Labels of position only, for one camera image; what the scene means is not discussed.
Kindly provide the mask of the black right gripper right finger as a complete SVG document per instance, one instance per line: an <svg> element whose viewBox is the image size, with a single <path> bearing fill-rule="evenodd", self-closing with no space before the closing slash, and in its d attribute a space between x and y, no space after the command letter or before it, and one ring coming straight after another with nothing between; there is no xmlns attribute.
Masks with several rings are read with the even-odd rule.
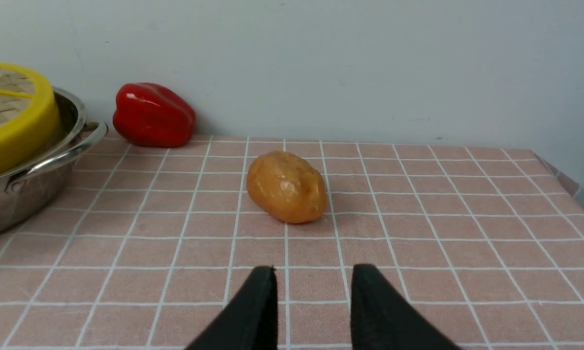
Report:
<svg viewBox="0 0 584 350"><path fill-rule="evenodd" d="M354 350L458 350L373 264L356 264L351 284Z"/></svg>

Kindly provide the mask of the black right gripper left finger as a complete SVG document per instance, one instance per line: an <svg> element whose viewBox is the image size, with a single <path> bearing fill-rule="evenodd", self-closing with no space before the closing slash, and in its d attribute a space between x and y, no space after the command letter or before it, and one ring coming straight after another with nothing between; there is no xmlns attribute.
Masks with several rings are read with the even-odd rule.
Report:
<svg viewBox="0 0 584 350"><path fill-rule="evenodd" d="M257 266L232 300L188 350L276 350L278 282L275 268Z"/></svg>

